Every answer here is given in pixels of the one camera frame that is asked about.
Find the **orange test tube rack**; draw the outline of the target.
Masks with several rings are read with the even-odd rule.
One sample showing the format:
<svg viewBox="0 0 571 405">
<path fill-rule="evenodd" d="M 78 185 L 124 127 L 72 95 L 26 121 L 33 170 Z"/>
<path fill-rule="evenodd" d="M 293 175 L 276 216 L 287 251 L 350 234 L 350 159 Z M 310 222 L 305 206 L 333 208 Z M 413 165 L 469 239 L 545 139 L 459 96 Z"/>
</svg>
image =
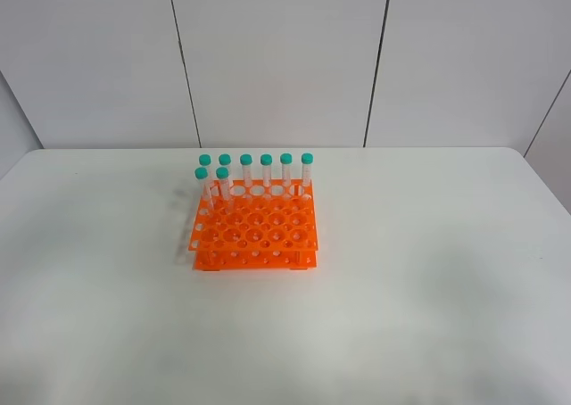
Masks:
<svg viewBox="0 0 571 405">
<path fill-rule="evenodd" d="M 236 179 L 230 199 L 201 199 L 188 250 L 194 268 L 202 271 L 242 269 L 305 270 L 317 267 L 319 249 L 313 186 L 295 178 L 289 187 L 274 179 L 266 188 L 260 179 L 246 187 Z"/>
</svg>

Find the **green-capped test tube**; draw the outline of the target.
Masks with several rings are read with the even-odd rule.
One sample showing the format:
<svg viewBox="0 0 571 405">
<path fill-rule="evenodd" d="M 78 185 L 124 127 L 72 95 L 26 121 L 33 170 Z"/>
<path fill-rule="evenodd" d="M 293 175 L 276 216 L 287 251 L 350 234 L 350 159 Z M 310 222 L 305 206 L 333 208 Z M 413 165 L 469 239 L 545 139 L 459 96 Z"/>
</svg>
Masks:
<svg viewBox="0 0 571 405">
<path fill-rule="evenodd" d="M 211 216 L 214 212 L 214 203 L 211 194 L 211 178 L 205 167 L 198 167 L 194 170 L 195 178 L 198 181 L 201 193 L 201 209 L 202 215 Z"/>
<path fill-rule="evenodd" d="M 234 203 L 231 194 L 228 169 L 226 167 L 218 167 L 216 169 L 216 176 L 219 181 L 219 191 L 224 208 L 227 212 L 231 212 L 234 209 Z"/>
</svg>

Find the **row test tube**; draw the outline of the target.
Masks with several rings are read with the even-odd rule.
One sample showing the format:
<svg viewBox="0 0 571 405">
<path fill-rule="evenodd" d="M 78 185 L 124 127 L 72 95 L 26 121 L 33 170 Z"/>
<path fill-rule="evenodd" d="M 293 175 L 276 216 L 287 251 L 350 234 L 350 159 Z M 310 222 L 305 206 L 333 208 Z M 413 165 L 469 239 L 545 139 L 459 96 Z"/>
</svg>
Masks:
<svg viewBox="0 0 571 405">
<path fill-rule="evenodd" d="M 288 188 L 292 183 L 291 165 L 293 156 L 290 153 L 280 155 L 282 185 Z"/>
<path fill-rule="evenodd" d="M 314 158 L 312 153 L 302 154 L 302 187 L 304 190 L 307 190 L 311 185 L 311 168 L 313 160 Z"/>
<path fill-rule="evenodd" d="M 262 181 L 264 187 L 271 186 L 272 156 L 268 153 L 261 155 Z"/>
<path fill-rule="evenodd" d="M 207 153 L 203 153 L 199 156 L 198 161 L 200 167 L 203 168 L 206 172 L 206 176 L 204 178 L 205 184 L 210 189 L 212 189 L 212 187 L 214 186 L 214 182 L 213 182 L 213 175 L 211 172 L 211 167 L 212 167 L 211 156 Z"/>
<path fill-rule="evenodd" d="M 243 181 L 246 188 L 252 187 L 252 156 L 244 153 L 240 156 L 240 164 L 242 166 Z"/>
<path fill-rule="evenodd" d="M 222 153 L 219 156 L 219 165 L 221 167 L 226 168 L 228 171 L 228 184 L 230 188 L 232 188 L 234 185 L 231 163 L 232 163 L 231 156 L 228 153 Z"/>
</svg>

